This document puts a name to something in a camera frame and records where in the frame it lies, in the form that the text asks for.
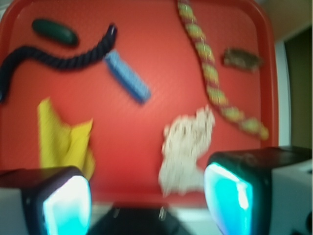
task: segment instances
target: red tray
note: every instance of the red tray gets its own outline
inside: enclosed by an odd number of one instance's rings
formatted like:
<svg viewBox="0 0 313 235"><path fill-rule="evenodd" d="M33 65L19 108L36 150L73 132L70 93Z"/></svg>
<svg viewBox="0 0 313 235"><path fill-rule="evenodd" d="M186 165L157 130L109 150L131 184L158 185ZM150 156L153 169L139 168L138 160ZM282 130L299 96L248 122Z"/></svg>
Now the red tray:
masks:
<svg viewBox="0 0 313 235"><path fill-rule="evenodd" d="M195 15L216 58L226 47L241 47L264 58L256 73L225 68L217 61L221 87L247 115L260 118L269 139L240 132L214 112L216 126L203 169L215 151L278 144L277 77L268 19L251 0L192 0ZM79 35L77 48L38 36L34 19L63 22ZM203 193L163 198L158 184L163 128L178 115L193 115L208 99L195 51L181 25L175 0L15 0L0 24L0 62L22 45L57 56L93 47L109 23L118 27L115 48L142 77L152 97L137 104L96 63L83 70L60 72L27 60L15 71L10 94L0 105L0 169L39 167L37 106L51 97L63 121L78 124L93 118L90 146L96 159L91 180L94 201L123 205L205 206Z"/></svg>

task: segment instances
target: yellow and red braided rope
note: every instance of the yellow and red braided rope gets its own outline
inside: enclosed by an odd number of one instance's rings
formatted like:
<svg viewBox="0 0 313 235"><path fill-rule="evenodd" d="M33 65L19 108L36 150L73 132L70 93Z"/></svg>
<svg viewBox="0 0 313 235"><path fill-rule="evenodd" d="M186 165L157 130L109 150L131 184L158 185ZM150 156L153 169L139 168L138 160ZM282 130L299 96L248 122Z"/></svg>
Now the yellow and red braided rope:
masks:
<svg viewBox="0 0 313 235"><path fill-rule="evenodd" d="M246 117L244 112L231 106L224 92L220 89L219 75L215 68L215 59L211 47L206 43L206 37L193 13L188 0L178 0L179 15L185 29L193 41L198 56L201 59L203 75L205 78L206 92L210 102L231 123L246 133L255 135L262 140L268 138L268 129L257 119Z"/></svg>

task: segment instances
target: dark green object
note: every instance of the dark green object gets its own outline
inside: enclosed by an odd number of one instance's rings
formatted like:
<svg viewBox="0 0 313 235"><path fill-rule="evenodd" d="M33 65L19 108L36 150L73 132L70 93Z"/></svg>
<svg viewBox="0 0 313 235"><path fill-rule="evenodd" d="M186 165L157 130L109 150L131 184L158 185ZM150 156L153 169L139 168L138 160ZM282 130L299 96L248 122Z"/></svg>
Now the dark green object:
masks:
<svg viewBox="0 0 313 235"><path fill-rule="evenodd" d="M36 19L32 24L33 30L38 34L53 39L59 43L76 46L77 35L68 27L47 19Z"/></svg>

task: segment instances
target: black rope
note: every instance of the black rope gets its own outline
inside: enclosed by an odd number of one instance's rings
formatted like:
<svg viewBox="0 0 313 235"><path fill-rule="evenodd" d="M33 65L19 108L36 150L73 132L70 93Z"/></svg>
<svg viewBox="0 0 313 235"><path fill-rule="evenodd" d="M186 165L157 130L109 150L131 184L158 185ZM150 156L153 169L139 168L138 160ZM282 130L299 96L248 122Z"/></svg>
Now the black rope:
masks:
<svg viewBox="0 0 313 235"><path fill-rule="evenodd" d="M35 59L58 70L84 68L101 60L114 46L117 28L110 24L107 33L93 49L71 58L57 58L35 47L23 46L15 49L3 61L0 68L0 102L4 102L14 70L26 59Z"/></svg>

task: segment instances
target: yellow cloth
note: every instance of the yellow cloth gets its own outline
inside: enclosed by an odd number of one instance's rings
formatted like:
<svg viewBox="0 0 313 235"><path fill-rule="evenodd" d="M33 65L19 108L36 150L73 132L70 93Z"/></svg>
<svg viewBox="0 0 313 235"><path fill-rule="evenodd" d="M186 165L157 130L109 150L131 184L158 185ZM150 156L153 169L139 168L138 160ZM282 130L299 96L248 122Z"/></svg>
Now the yellow cloth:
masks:
<svg viewBox="0 0 313 235"><path fill-rule="evenodd" d="M95 169L88 148L92 120L73 127L62 123L49 98L38 106L41 167L76 166L89 180Z"/></svg>

